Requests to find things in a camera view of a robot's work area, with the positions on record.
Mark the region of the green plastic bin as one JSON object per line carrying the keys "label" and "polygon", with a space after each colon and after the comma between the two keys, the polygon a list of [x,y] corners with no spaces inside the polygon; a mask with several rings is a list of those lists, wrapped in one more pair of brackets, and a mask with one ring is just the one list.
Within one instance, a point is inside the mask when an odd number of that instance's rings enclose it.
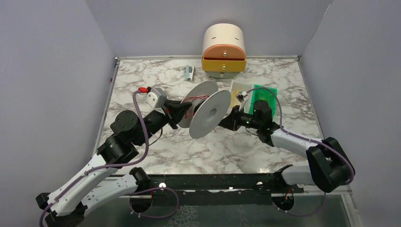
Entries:
{"label": "green plastic bin", "polygon": [[272,111],[272,116],[274,117],[275,112],[276,112],[276,98],[273,96],[273,94],[266,90],[266,89],[256,89],[252,92],[249,93],[249,103],[246,106],[246,113],[248,114],[252,114],[253,113],[253,106],[254,103],[258,100],[263,100],[263,101],[267,101],[269,107],[271,108]]}

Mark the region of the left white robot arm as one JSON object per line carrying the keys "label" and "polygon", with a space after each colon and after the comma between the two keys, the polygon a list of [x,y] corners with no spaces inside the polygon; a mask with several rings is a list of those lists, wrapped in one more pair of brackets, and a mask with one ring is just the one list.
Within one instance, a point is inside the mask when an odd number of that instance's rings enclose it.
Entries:
{"label": "left white robot arm", "polygon": [[138,167],[145,156],[137,146],[144,146],[148,153],[149,138],[165,125],[176,129],[190,107],[190,103],[166,100],[161,112],[154,110],[146,116],[140,109],[119,113],[111,125],[112,135],[89,162],[59,189],[36,197],[42,209],[39,225],[75,227],[89,212],[115,198],[151,191],[150,177]]}

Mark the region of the white plastic bin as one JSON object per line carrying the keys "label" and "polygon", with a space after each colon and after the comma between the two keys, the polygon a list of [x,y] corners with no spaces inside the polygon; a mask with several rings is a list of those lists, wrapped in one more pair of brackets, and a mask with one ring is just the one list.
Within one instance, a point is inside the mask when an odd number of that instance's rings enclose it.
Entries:
{"label": "white plastic bin", "polygon": [[229,90],[230,94],[231,94],[231,102],[230,102],[228,110],[231,111],[231,109],[234,106],[240,104],[239,101],[235,97],[239,92],[248,91],[252,88],[254,88],[254,84],[232,80],[230,90]]}

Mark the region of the white plastic cable spool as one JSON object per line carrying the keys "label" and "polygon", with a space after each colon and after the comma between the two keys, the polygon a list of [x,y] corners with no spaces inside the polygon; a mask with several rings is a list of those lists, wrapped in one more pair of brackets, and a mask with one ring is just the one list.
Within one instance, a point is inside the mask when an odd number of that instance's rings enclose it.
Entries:
{"label": "white plastic cable spool", "polygon": [[213,80],[199,83],[188,92],[182,103],[190,102],[192,107],[178,123],[188,128],[193,139],[199,139],[214,130],[226,115],[231,102],[228,90],[219,90]]}

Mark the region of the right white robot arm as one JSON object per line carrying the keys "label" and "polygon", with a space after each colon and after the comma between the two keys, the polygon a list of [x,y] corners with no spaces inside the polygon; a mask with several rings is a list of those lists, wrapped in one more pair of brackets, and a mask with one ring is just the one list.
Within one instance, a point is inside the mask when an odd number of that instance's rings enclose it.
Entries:
{"label": "right white robot arm", "polygon": [[266,101],[256,101],[252,114],[235,106],[219,126],[232,131],[240,127],[255,129],[262,143],[283,148],[307,160],[305,166],[289,165],[276,171],[279,184],[315,185],[330,193],[354,179],[355,169],[335,138],[310,139],[283,129],[273,121],[272,110]]}

